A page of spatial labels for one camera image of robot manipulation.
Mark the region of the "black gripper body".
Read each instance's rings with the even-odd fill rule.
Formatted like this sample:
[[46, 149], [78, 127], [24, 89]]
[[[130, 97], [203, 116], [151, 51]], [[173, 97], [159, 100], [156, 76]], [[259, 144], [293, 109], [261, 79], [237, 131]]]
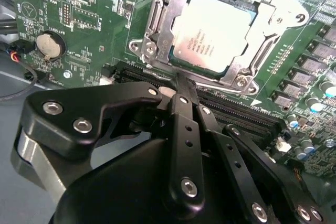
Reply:
[[[166, 205], [169, 144], [146, 141], [72, 183], [61, 197], [54, 223], [184, 223]], [[241, 211], [219, 161], [202, 155], [203, 209], [189, 223], [252, 223]]]

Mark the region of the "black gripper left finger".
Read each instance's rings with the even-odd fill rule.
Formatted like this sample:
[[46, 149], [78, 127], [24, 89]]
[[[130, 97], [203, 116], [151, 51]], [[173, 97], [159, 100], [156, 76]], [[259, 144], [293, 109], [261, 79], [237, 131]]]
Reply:
[[141, 143], [165, 140], [170, 146], [166, 205], [202, 210], [201, 133], [183, 77], [177, 75], [173, 90], [128, 82], [29, 95], [14, 145], [20, 169], [58, 205], [80, 177]]

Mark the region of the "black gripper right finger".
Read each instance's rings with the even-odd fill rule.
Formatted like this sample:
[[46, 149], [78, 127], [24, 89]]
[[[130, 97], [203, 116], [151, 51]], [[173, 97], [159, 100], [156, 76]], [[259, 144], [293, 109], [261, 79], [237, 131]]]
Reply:
[[200, 104], [194, 81], [183, 77], [183, 92], [195, 106], [201, 132], [215, 145], [247, 223], [328, 223], [299, 184], [301, 177], [274, 163], [233, 124], [220, 128], [212, 111]]

